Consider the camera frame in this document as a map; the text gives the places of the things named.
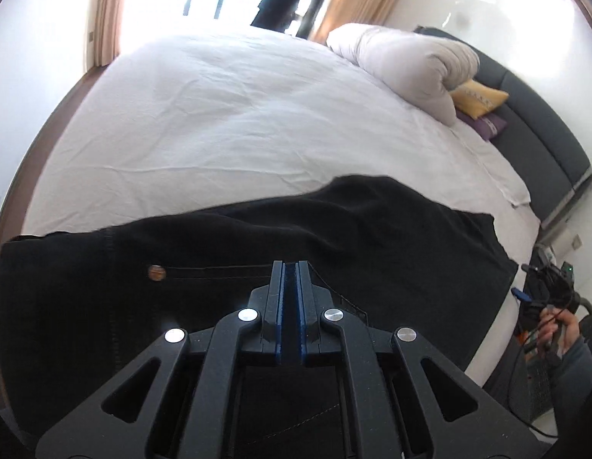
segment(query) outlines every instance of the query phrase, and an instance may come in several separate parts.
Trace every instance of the purple pillow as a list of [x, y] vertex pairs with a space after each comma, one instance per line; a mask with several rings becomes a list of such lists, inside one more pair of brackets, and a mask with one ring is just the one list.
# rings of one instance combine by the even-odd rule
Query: purple pillow
[[473, 119], [471, 116], [460, 112], [456, 109], [455, 113], [459, 120], [463, 120], [471, 128], [473, 128], [479, 136], [485, 141], [489, 141], [493, 137], [498, 136], [502, 133], [502, 130], [506, 127], [506, 121], [495, 114], [485, 114], [478, 119]]

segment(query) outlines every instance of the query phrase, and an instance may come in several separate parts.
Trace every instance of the hand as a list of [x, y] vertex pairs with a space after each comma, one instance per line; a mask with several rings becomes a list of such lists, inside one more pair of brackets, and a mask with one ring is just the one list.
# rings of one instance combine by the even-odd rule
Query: hand
[[581, 330], [579, 329], [579, 320], [576, 315], [570, 311], [558, 308], [553, 308], [551, 311], [549, 309], [543, 309], [540, 313], [540, 323], [538, 325], [537, 346], [540, 354], [545, 353], [545, 344], [553, 339], [554, 333], [559, 329], [558, 322], [566, 326], [564, 337], [561, 337], [558, 341], [562, 354], [568, 352], [570, 347], [574, 345], [574, 342], [579, 339]]

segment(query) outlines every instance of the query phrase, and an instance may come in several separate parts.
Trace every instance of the white bed sheet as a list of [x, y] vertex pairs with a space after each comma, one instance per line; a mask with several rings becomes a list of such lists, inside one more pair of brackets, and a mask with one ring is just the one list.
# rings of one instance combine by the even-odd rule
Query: white bed sheet
[[[90, 231], [313, 191], [346, 174], [387, 175], [451, 208], [492, 214], [508, 255], [528, 262], [539, 221], [506, 200], [465, 129], [312, 42], [253, 28], [175, 36], [102, 75], [47, 161], [23, 233]], [[468, 367], [477, 383], [516, 317], [508, 294]]]

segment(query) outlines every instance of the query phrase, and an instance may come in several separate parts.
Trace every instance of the blue sleeve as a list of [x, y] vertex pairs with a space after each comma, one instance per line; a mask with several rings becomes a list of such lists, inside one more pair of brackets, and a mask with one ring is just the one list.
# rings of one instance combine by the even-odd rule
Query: blue sleeve
[[557, 368], [549, 369], [549, 380], [557, 432], [561, 435], [592, 391], [592, 353], [583, 337], [574, 342]]

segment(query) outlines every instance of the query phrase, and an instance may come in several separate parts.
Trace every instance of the yellow pillow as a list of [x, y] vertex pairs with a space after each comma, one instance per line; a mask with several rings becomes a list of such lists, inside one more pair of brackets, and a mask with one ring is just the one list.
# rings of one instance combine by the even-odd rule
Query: yellow pillow
[[473, 119], [497, 109], [508, 98], [506, 91], [494, 90], [470, 79], [451, 91], [455, 108]]

